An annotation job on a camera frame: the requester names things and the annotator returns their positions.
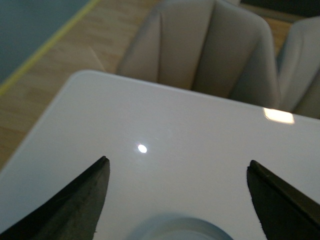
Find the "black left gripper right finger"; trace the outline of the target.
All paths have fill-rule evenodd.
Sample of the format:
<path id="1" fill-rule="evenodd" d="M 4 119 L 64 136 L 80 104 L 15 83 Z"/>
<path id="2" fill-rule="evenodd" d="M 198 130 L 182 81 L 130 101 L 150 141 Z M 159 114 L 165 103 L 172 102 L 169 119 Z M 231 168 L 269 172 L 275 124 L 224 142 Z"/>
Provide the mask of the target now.
<path id="1" fill-rule="evenodd" d="M 251 201 L 268 240 L 318 240 L 320 205 L 252 160 L 246 171 Z"/>

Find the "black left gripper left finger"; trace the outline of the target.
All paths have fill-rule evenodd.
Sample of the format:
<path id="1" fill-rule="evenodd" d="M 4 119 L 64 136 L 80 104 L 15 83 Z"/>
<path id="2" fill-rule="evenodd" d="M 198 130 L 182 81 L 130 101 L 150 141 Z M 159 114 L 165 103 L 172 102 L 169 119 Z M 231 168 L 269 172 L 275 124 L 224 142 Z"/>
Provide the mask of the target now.
<path id="1" fill-rule="evenodd" d="M 0 234 L 2 240 L 91 240 L 105 203 L 110 161 L 102 156 L 43 205 Z"/>

